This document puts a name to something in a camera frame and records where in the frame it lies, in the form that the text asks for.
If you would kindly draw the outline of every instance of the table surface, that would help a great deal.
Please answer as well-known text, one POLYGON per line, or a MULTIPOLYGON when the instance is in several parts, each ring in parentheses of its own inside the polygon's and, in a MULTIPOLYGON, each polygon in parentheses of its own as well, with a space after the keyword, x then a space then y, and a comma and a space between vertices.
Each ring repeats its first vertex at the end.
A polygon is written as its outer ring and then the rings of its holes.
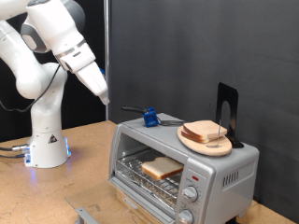
MULTIPOLYGON (((111 121, 63 130, 72 151, 68 161, 55 168, 27 168, 23 159, 0 158, 0 224, 74 224, 77 213, 64 199, 90 189, 108 178, 109 152, 116 124, 111 121)), ((25 144, 28 138, 1 143, 25 144)), ((241 224, 295 224, 253 202, 241 224)))

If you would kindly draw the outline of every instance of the toaster oven door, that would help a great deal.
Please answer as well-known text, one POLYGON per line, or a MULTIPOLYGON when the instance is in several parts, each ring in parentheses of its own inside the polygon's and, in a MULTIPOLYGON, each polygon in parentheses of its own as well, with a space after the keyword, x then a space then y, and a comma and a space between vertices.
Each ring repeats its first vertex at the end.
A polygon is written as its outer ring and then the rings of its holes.
POLYGON ((156 224, 175 220, 144 200, 116 177, 65 198, 77 211, 81 223, 156 224))

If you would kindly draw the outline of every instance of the cable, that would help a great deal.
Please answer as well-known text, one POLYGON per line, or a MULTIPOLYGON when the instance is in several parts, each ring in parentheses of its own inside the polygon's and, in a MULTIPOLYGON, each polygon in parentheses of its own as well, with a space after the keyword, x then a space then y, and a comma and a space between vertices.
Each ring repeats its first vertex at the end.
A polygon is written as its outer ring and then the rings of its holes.
POLYGON ((9 147, 0 147, 1 151, 12 151, 12 148, 9 147))
POLYGON ((2 157, 2 158, 9 158, 9 159, 18 159, 18 158, 24 158, 25 154, 20 154, 20 155, 13 156, 13 157, 8 157, 8 156, 0 155, 0 157, 2 157))
POLYGON ((57 67, 57 69, 56 69, 56 71, 55 71, 55 73, 54 73, 54 75, 53 75, 53 77, 52 77, 52 79, 50 80, 50 83, 49 83, 49 85, 48 85, 48 87, 43 91, 43 93, 41 93, 41 95, 40 96, 38 96, 38 98, 36 99, 36 100, 34 100, 30 105, 28 105, 26 108, 24 108, 23 110, 21 110, 21 109, 17 109, 17 108, 13 108, 13 109, 8 109, 8 108, 6 108, 3 104, 2 104, 2 102, 1 102, 1 100, 0 100, 0 105, 5 109, 5 110, 7 110, 7 111, 18 111, 18 112, 20 112, 20 113, 25 113, 27 110, 29 110, 45 93, 46 93, 46 91, 49 89, 49 87, 50 87, 50 85, 52 84, 52 82, 53 82, 53 80, 55 79, 55 77, 56 77, 56 74, 57 74, 57 72, 58 72, 58 70, 59 70, 59 68, 60 68, 61 66, 60 65, 58 65, 58 67, 57 67))
POLYGON ((183 120, 161 120, 159 117, 157 117, 157 119, 160 121, 159 125, 162 126, 182 125, 186 123, 186 121, 183 120))

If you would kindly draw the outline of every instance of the power cord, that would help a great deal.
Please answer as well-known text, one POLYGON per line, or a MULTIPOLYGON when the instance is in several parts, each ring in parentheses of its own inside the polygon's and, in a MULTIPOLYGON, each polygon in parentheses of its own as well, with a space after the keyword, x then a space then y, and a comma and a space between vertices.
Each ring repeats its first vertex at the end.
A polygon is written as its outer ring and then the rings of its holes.
POLYGON ((50 83, 49 83, 49 85, 48 85, 48 87, 43 91, 43 93, 41 93, 41 95, 40 96, 38 96, 37 97, 37 99, 36 100, 34 100, 30 105, 28 105, 26 108, 24 108, 23 110, 21 110, 21 109, 17 109, 17 108, 12 108, 12 109, 8 109, 8 108, 6 108, 3 104, 2 104, 2 102, 1 102, 1 100, 0 100, 0 105, 5 109, 5 110, 7 110, 7 111, 18 111, 18 112, 20 112, 20 113, 25 113, 27 110, 29 110, 47 91, 48 91, 48 89, 49 89, 49 87, 50 87, 50 85, 52 84, 52 82, 53 82, 53 80, 55 79, 55 77, 56 77, 56 74, 57 74, 57 72, 58 72, 58 70, 59 70, 59 68, 60 68, 61 66, 60 65, 58 65, 58 67, 57 67, 57 69, 56 69, 56 71, 55 71, 55 73, 54 73, 54 75, 53 75, 53 77, 52 77, 52 79, 50 80, 50 83))
POLYGON ((2 158, 9 158, 9 159, 18 159, 18 158, 24 158, 25 154, 20 154, 20 155, 13 156, 13 157, 8 157, 8 156, 0 155, 0 157, 2 157, 2 158))
POLYGON ((12 148, 9 147, 0 147, 1 151, 12 151, 12 148))

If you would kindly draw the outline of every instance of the toast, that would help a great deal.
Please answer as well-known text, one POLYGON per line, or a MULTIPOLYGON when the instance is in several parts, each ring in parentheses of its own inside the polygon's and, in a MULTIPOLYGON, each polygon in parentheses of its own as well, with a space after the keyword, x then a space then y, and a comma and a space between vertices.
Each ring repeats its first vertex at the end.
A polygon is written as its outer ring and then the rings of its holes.
POLYGON ((207 138, 207 139, 202 140, 202 139, 199 139, 197 137, 194 137, 194 136, 186 133, 184 130, 181 131, 181 135, 185 138, 188 138, 189 140, 192 140, 192 141, 198 142, 198 143, 208 143, 210 141, 217 139, 217 138, 207 138))
POLYGON ((168 157, 157 157, 154 161, 142 163, 142 171, 156 180, 166 179, 169 176, 179 174, 184 166, 168 157))
MULTIPOLYGON (((183 126, 185 133, 200 140, 218 138, 219 125, 212 120, 200 120, 193 123, 185 123, 183 126)), ((227 130, 221 127, 221 136, 225 136, 227 130)))

